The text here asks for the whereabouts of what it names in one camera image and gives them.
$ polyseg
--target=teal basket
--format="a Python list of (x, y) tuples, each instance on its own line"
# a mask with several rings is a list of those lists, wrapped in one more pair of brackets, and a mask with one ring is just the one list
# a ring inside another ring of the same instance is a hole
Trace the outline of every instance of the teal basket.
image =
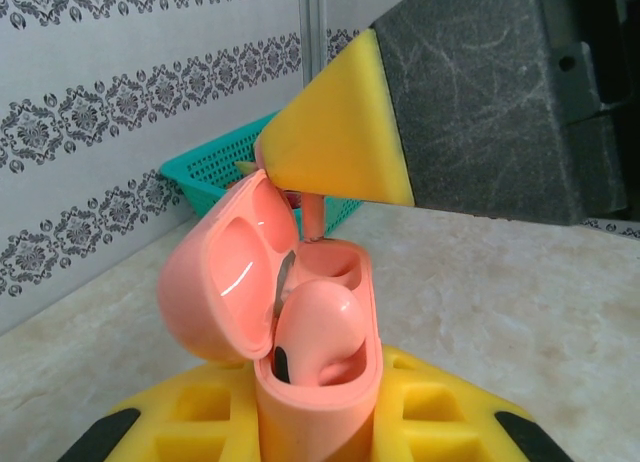
[[(242, 179), (234, 165), (238, 160), (255, 161), (253, 143), (274, 114), (207, 142), (162, 165), (160, 173), (180, 186), (198, 217), (203, 217), (227, 192), (231, 182)], [(325, 198), (325, 234), (329, 235), (362, 201)], [(294, 210), (302, 238), (300, 209)]]

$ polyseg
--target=charging case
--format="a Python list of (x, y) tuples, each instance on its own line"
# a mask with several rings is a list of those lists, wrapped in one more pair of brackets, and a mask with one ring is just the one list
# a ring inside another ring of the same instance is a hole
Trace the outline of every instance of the charging case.
[[(352, 291), (365, 342), (327, 367), (320, 386), (294, 386), (272, 370), (277, 315), (292, 289), (317, 279)], [(169, 331), (192, 354), (254, 361), (262, 460), (368, 457), (383, 368), (370, 258), (346, 241), (300, 242), (293, 211), (264, 170), (236, 184), (174, 250), (157, 297)]]

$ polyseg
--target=earbud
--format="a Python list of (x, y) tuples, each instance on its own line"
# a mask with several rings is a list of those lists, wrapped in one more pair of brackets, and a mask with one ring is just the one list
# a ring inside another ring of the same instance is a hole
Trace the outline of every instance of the earbud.
[(328, 280), (304, 282), (278, 319), (274, 374), (293, 385), (320, 385), (322, 370), (355, 354), (365, 335), (362, 308), (349, 289)]

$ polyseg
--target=table surface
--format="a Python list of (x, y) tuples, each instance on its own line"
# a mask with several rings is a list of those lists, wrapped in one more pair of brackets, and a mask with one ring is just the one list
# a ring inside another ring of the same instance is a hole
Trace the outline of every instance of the table surface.
[[(202, 363), (155, 305), (180, 226), (0, 337), (3, 462), (55, 461), (119, 401)], [(640, 453), (640, 243), (365, 204), (384, 343), (521, 405), (576, 462)]]

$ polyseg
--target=yellow foam holder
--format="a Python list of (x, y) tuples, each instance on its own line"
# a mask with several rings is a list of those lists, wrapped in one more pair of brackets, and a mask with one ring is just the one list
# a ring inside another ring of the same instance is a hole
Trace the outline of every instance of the yellow foam holder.
[[(388, 346), (383, 352), (370, 461), (570, 462), (520, 407), (406, 352)], [(111, 414), (131, 408), (140, 412), (138, 419), (101, 460), (260, 461), (251, 362), (205, 364), (123, 401)], [(510, 434), (499, 413), (534, 430)], [(522, 451), (527, 447), (537, 451), (529, 455), (534, 458)]]
[(260, 148), (281, 188), (415, 205), (373, 29), (267, 124)]

